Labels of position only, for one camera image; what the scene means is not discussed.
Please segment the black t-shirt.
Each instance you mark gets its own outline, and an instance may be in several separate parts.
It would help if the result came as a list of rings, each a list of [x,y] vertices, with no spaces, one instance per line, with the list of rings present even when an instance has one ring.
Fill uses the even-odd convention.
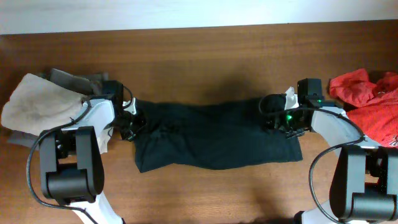
[[[303,159],[298,138],[267,126],[264,112],[284,109],[282,95],[215,105],[139,100],[146,125],[134,140],[140,172],[171,164],[225,170]]]

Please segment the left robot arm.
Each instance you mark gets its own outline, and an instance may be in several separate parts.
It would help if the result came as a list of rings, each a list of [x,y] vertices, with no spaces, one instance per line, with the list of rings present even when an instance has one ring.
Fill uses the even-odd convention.
[[[72,210],[83,223],[124,223],[112,209],[104,189],[101,146],[114,129],[123,141],[133,141],[145,126],[136,99],[123,101],[122,83],[102,84],[98,95],[88,96],[69,123],[43,131],[32,146],[40,154],[40,187],[52,208]]]

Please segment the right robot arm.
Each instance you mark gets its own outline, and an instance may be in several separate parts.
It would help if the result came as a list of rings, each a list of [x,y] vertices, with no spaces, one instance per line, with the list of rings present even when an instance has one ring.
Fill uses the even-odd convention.
[[[328,144],[314,158],[308,184],[316,207],[295,214],[293,222],[306,223],[381,223],[397,220],[397,149],[383,147],[372,140],[346,115],[342,106],[323,96],[322,82],[316,78],[298,81],[274,100],[263,97],[259,112],[267,127],[278,129],[287,138],[306,131],[319,134]],[[329,199],[320,203],[313,186],[317,162],[329,152],[338,162],[329,190]]]

